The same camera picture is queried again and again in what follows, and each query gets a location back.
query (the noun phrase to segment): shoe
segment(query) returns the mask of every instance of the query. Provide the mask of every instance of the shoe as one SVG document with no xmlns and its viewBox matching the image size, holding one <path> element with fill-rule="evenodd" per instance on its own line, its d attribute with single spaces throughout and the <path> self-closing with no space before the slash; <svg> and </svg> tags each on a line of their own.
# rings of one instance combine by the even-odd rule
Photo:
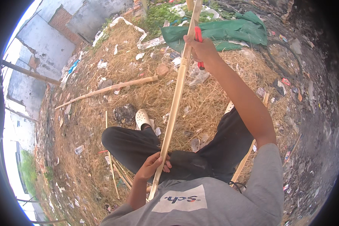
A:
<svg viewBox="0 0 339 226">
<path fill-rule="evenodd" d="M 152 127 L 154 130 L 154 124 L 151 123 L 151 120 L 149 119 L 147 112 L 144 109 L 140 109 L 136 113 L 136 123 L 138 128 L 141 130 L 143 124 L 148 124 Z"/>
<path fill-rule="evenodd" d="M 234 104 L 232 103 L 232 101 L 230 101 L 230 102 L 228 103 L 227 108 L 226 108 L 225 114 L 228 113 L 228 112 L 230 112 L 233 108 L 234 108 Z"/>
</svg>

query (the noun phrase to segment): white rectangular print on shirt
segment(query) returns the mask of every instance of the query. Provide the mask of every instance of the white rectangular print on shirt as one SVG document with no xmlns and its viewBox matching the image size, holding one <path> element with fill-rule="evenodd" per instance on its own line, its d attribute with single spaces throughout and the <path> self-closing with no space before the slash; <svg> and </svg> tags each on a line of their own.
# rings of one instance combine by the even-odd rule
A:
<svg viewBox="0 0 339 226">
<path fill-rule="evenodd" d="M 207 209 L 205 190 L 201 184 L 190 190 L 168 191 L 154 206 L 152 212 L 168 213 L 172 210 L 193 211 L 198 209 Z"/>
</svg>

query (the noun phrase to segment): knee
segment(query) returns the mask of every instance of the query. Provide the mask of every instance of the knee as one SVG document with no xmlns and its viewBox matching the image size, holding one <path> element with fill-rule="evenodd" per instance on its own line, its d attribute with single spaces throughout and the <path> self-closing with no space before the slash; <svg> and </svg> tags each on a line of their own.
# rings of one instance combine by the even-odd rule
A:
<svg viewBox="0 0 339 226">
<path fill-rule="evenodd" d="M 102 133 L 102 144 L 105 148 L 108 149 L 109 145 L 112 143 L 113 138 L 118 134 L 117 126 L 108 127 Z"/>
</svg>

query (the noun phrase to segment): black cloth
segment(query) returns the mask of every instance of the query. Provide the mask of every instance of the black cloth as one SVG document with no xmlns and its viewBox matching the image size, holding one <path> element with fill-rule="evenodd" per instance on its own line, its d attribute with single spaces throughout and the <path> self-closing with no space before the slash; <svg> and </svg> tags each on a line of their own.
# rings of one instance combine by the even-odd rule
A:
<svg viewBox="0 0 339 226">
<path fill-rule="evenodd" d="M 213 140 L 198 152 L 173 151 L 172 168 L 162 172 L 165 179 L 192 180 L 211 176 L 228 183 L 235 173 L 235 166 L 249 151 L 253 136 L 233 108 L 217 126 Z M 145 160 L 160 151 L 160 141 L 151 128 L 143 131 L 122 127 L 109 127 L 102 134 L 102 144 L 127 169 L 136 173 Z"/>
</svg>

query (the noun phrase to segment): green fabric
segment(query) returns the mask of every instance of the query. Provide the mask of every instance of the green fabric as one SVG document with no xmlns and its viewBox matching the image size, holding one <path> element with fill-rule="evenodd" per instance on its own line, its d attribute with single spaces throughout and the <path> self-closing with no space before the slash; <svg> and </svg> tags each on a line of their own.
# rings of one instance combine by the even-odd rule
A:
<svg viewBox="0 0 339 226">
<path fill-rule="evenodd" d="M 252 12 L 236 13 L 237 20 L 222 20 L 199 24 L 203 38 L 210 38 L 217 51 L 241 49 L 242 46 L 227 40 L 244 40 L 252 44 L 267 45 L 265 24 Z M 161 28 L 163 39 L 178 52 L 182 52 L 185 42 L 183 36 L 188 27 L 169 26 Z"/>
</svg>

